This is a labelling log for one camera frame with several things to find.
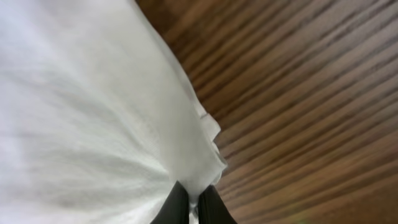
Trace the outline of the white t-shirt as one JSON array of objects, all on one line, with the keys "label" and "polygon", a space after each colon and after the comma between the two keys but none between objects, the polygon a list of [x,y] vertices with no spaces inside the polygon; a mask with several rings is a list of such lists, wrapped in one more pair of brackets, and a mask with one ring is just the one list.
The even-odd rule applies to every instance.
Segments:
[{"label": "white t-shirt", "polygon": [[1,2],[1,222],[149,223],[220,127],[133,1]]}]

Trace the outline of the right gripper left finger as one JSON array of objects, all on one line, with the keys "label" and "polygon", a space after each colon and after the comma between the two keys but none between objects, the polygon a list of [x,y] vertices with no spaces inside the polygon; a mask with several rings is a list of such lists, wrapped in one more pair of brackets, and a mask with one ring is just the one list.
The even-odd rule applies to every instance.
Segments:
[{"label": "right gripper left finger", "polygon": [[180,182],[176,182],[150,224],[189,224],[189,214],[188,193]]}]

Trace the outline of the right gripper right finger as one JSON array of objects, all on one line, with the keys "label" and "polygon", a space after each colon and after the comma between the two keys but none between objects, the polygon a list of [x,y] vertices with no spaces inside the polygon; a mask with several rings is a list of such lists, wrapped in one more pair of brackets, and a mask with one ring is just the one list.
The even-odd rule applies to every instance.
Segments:
[{"label": "right gripper right finger", "polygon": [[214,185],[210,185],[199,196],[199,224],[237,224],[229,213]]}]

